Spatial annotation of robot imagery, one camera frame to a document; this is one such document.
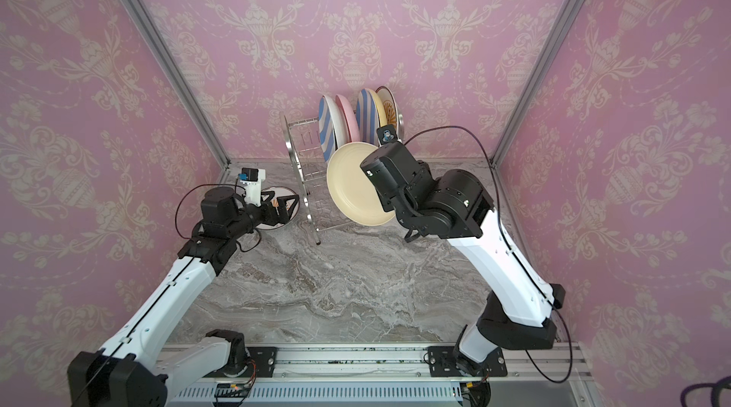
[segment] pink wallpaper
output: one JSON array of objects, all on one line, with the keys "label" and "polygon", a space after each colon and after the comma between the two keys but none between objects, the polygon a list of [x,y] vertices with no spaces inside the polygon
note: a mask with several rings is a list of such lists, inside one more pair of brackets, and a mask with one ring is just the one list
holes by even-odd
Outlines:
[{"label": "pink wallpaper", "polygon": [[586,0],[502,170],[609,407],[731,374],[730,20]]},{"label": "pink wallpaper", "polygon": [[[234,158],[280,158],[279,111],[388,85],[407,135],[493,150],[563,0],[144,0]],[[479,156],[464,134],[426,157]]]},{"label": "pink wallpaper", "polygon": [[0,9],[0,403],[68,405],[69,361],[152,292],[219,168],[118,0]]}]

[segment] plate on table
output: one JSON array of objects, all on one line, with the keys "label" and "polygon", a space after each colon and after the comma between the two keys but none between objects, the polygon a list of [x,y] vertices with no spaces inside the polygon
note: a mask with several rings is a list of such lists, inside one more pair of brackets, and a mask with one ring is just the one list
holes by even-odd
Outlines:
[{"label": "plate on table", "polygon": [[378,87],[376,94],[383,103],[383,108],[386,112],[386,125],[394,125],[396,127],[396,136],[403,142],[404,140],[404,116],[401,111],[398,110],[396,100],[393,98],[393,93],[388,87]]},{"label": "plate on table", "polygon": [[320,98],[319,111],[317,113],[317,118],[319,119],[319,142],[322,147],[322,155],[324,156],[325,162],[329,161],[330,156],[333,156],[335,150],[338,149],[338,144],[335,139],[335,124],[330,105],[327,102],[328,99],[332,101],[327,96]]},{"label": "plate on table", "polygon": [[386,111],[375,91],[363,88],[355,104],[355,118],[361,131],[361,140],[378,145],[377,129],[386,123]]},{"label": "plate on table", "polygon": [[377,147],[351,142],[335,152],[327,164],[327,190],[346,217],[367,227],[377,227],[396,212],[384,212],[376,188],[361,170],[361,162]]},{"label": "plate on table", "polygon": [[[272,204],[273,204],[274,208],[279,207],[279,201],[276,200],[277,198],[283,197],[283,196],[292,196],[294,194],[297,194],[294,191],[287,188],[286,186],[270,186],[266,190],[262,190],[262,194],[266,193],[266,192],[274,192],[274,197],[272,198]],[[287,211],[289,211],[289,209],[292,208],[292,204],[293,204],[293,201],[290,201],[289,203],[287,203]],[[288,223],[277,223],[273,227],[268,224],[261,223],[257,228],[261,229],[262,231],[269,231],[270,229],[281,228],[284,225],[290,224],[292,222],[292,220],[295,219],[295,217],[297,216],[297,213],[299,211],[300,211],[300,203],[298,201],[297,204],[295,204],[295,210],[292,211],[292,217],[289,218]]]},{"label": "plate on table", "polygon": [[361,131],[358,129],[358,120],[355,119],[355,112],[350,105],[350,101],[342,94],[335,95],[335,104],[340,107],[345,116],[345,124],[348,126],[348,134],[350,134],[351,142],[361,141]]}]

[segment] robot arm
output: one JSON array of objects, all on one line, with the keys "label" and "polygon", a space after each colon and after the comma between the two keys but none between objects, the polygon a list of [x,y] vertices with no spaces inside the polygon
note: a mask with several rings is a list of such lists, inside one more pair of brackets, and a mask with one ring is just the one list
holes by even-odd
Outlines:
[{"label": "robot arm", "polygon": [[396,211],[407,228],[407,242],[437,235],[460,250],[492,291],[480,318],[455,346],[467,366],[479,365],[495,348],[551,348],[556,327],[553,307],[565,291],[546,283],[516,244],[503,240],[493,200],[470,172],[452,169],[434,179],[429,165],[417,161],[400,142],[388,142],[361,163],[378,192],[384,211]]},{"label": "robot arm", "polygon": [[[251,176],[253,171],[260,173],[258,178]],[[249,357],[243,334],[221,329],[170,359],[157,363],[157,358],[183,314],[236,251],[237,239],[254,232],[261,223],[274,226],[292,217],[299,197],[279,197],[277,205],[271,195],[261,200],[264,176],[263,169],[247,169],[247,176],[241,178],[245,189],[253,188],[256,201],[245,200],[228,186],[206,193],[200,205],[203,219],[157,289],[96,353],[82,351],[69,364],[75,407],[162,407],[210,372],[221,369],[236,376],[246,369]],[[294,202],[288,209],[290,201]]]}]

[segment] marble table surface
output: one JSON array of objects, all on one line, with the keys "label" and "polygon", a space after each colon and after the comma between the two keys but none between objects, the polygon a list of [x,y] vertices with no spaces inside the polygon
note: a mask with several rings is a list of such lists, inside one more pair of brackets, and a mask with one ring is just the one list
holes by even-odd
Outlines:
[{"label": "marble table surface", "polygon": [[[484,161],[429,164],[435,177],[455,167],[469,170],[494,196]],[[226,182],[242,166],[266,169],[265,186],[299,193],[288,162],[232,164]],[[319,233],[319,246],[307,231],[300,212],[289,225],[263,231],[252,251],[234,254],[169,342],[197,342],[216,328],[242,332],[250,343],[453,342],[485,307],[489,288],[462,254],[439,238],[405,243],[407,230],[395,219],[328,229]],[[240,241],[246,249],[256,238]]]}]

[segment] wire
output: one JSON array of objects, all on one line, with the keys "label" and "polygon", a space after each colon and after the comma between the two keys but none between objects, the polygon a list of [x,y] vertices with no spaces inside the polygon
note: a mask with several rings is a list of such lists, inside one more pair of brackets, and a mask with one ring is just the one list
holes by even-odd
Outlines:
[{"label": "wire", "polygon": [[731,377],[724,377],[716,382],[716,386],[710,390],[711,407],[721,407],[721,390],[731,389]]},{"label": "wire", "polygon": [[573,367],[574,367],[574,349],[573,349],[573,346],[571,344],[571,333],[569,332],[569,327],[566,325],[566,321],[563,320],[563,317],[561,315],[561,312],[559,312],[559,310],[555,307],[555,305],[553,304],[553,302],[550,302],[548,300],[548,297],[545,295],[545,293],[543,292],[543,290],[538,286],[538,284],[536,284],[536,281],[533,280],[533,277],[528,273],[528,270],[525,268],[525,266],[523,266],[523,262],[521,262],[520,261],[520,258],[517,257],[515,251],[512,249],[512,247],[510,246],[510,244],[507,241],[507,238],[505,237],[505,233],[503,232],[503,229],[502,229],[502,220],[500,219],[500,190],[498,189],[498,183],[497,183],[497,180],[495,179],[495,173],[494,173],[495,165],[490,160],[490,157],[488,156],[488,153],[485,151],[485,148],[482,146],[482,142],[480,142],[480,140],[477,138],[477,136],[475,136],[472,133],[472,131],[470,131],[469,129],[467,129],[467,128],[463,127],[463,126],[449,125],[449,126],[437,126],[436,128],[429,128],[429,129],[425,129],[424,131],[419,131],[416,134],[414,134],[413,136],[411,136],[409,138],[409,140],[407,140],[406,142],[404,142],[404,145],[408,144],[416,136],[420,136],[421,134],[425,134],[425,133],[428,133],[430,131],[436,131],[438,129],[447,129],[447,128],[457,128],[457,129],[461,129],[462,131],[465,131],[480,146],[480,150],[482,150],[482,155],[485,156],[485,161],[488,162],[488,168],[490,170],[490,176],[493,179],[493,185],[495,185],[496,214],[497,214],[497,219],[498,219],[498,230],[500,231],[500,236],[502,237],[503,242],[507,246],[508,251],[510,251],[510,253],[513,256],[513,258],[516,259],[518,265],[520,265],[520,268],[523,269],[523,272],[525,273],[525,275],[528,276],[528,279],[530,279],[530,281],[533,284],[533,286],[536,287],[536,289],[538,290],[538,293],[541,293],[541,296],[543,296],[543,299],[546,302],[548,302],[548,304],[551,306],[551,309],[556,312],[556,314],[559,316],[559,318],[560,318],[560,320],[561,320],[561,322],[563,324],[563,329],[566,331],[566,338],[567,338],[567,340],[569,340],[569,370],[567,371],[566,375],[561,380],[554,380],[552,378],[549,378],[548,375],[544,374],[538,368],[538,365],[535,363],[535,361],[533,360],[533,358],[531,358],[531,354],[528,353],[528,350],[525,350],[525,354],[528,355],[528,359],[531,360],[531,362],[533,363],[533,366],[536,368],[536,370],[538,371],[538,373],[540,373],[541,375],[543,375],[543,377],[546,380],[548,380],[548,381],[550,381],[552,383],[555,383],[555,384],[564,383],[571,376],[571,371],[573,370]]},{"label": "wire", "polygon": [[81,392],[80,392],[79,394],[77,394],[77,395],[76,395],[76,397],[74,398],[74,400],[73,400],[73,401],[71,401],[71,407],[74,407],[74,404],[75,404],[76,402],[78,402],[79,398],[81,398],[81,395],[82,395],[82,394],[84,394],[84,392],[86,392],[86,389],[87,389],[87,388],[89,387],[89,385],[90,385],[90,384],[91,384],[91,383],[92,383],[92,382],[94,381],[94,379],[96,378],[96,376],[97,376],[97,375],[99,375],[99,373],[100,373],[100,372],[102,372],[102,369],[104,368],[104,366],[106,366],[106,365],[107,365],[107,363],[109,362],[109,360],[110,360],[110,359],[112,359],[112,355],[113,355],[113,354],[114,354],[114,353],[115,353],[115,352],[116,352],[116,351],[117,351],[117,350],[119,349],[119,347],[121,347],[121,346],[122,346],[122,344],[120,343],[120,344],[119,344],[119,345],[117,346],[117,348],[115,348],[115,350],[114,350],[114,351],[112,352],[112,354],[111,354],[111,355],[109,355],[109,356],[108,356],[108,357],[107,357],[107,358],[106,358],[106,359],[104,360],[104,362],[102,363],[102,365],[101,365],[101,366],[99,366],[99,369],[96,369],[96,372],[94,373],[94,375],[92,375],[92,376],[91,376],[91,378],[89,378],[89,381],[87,381],[86,385],[84,385],[84,387],[83,387],[83,388],[81,389]]},{"label": "wire", "polygon": [[253,247],[251,247],[251,248],[248,248],[248,249],[244,250],[244,249],[243,249],[243,248],[241,247],[241,242],[239,242],[238,240],[236,241],[236,245],[238,246],[238,249],[239,249],[239,250],[240,250],[240,251],[241,251],[242,253],[246,253],[247,251],[252,251],[252,250],[253,250],[254,248],[258,247],[258,246],[259,246],[259,244],[261,243],[261,241],[262,241],[262,232],[261,232],[261,231],[260,231],[260,230],[259,230],[258,228],[254,228],[254,230],[255,230],[255,231],[257,232],[257,234],[259,235],[259,240],[257,241],[257,243],[255,243],[255,244],[254,244],[254,246],[253,246]]},{"label": "wire", "polygon": [[688,404],[686,403],[686,398],[688,397],[688,394],[694,392],[697,389],[701,388],[710,388],[710,405],[711,407],[720,407],[721,406],[721,391],[723,389],[731,389],[731,376],[724,377],[721,380],[718,380],[716,383],[698,383],[690,386],[686,386],[683,391],[681,391],[681,406],[682,407],[688,407]]},{"label": "wire", "polygon": [[198,185],[198,186],[193,187],[190,191],[188,191],[187,193],[185,193],[185,196],[183,196],[182,198],[180,198],[180,202],[178,202],[178,208],[176,208],[176,216],[174,218],[174,221],[175,221],[175,224],[176,224],[176,231],[178,232],[178,236],[180,236],[181,238],[184,238],[185,240],[190,240],[191,238],[186,238],[185,236],[183,236],[180,233],[180,229],[178,229],[178,213],[180,211],[180,206],[183,205],[183,201],[188,197],[188,195],[190,193],[196,191],[198,188],[200,188],[202,186],[233,186],[234,192],[236,192],[236,188],[240,187],[241,185],[239,185],[238,182],[237,183],[203,183],[202,185]]},{"label": "wire", "polygon": [[254,368],[254,370],[251,372],[251,377],[249,377],[249,380],[244,384],[244,385],[249,385],[248,388],[242,389],[241,394],[239,394],[240,390],[238,388],[235,388],[235,391],[232,391],[230,393],[220,394],[220,395],[216,394],[214,407],[219,407],[219,398],[221,398],[221,397],[228,397],[228,398],[240,397],[241,401],[239,401],[238,404],[236,404],[236,407],[240,407],[240,405],[243,403],[243,401],[249,396],[249,393],[251,393],[251,388],[254,387],[254,382],[257,380],[257,363],[253,359],[250,359],[248,361],[248,363],[250,363]]},{"label": "wire", "polygon": [[474,385],[467,390],[467,393],[462,394],[462,397],[469,399],[470,407],[487,407],[492,396],[493,391],[489,383]]}]

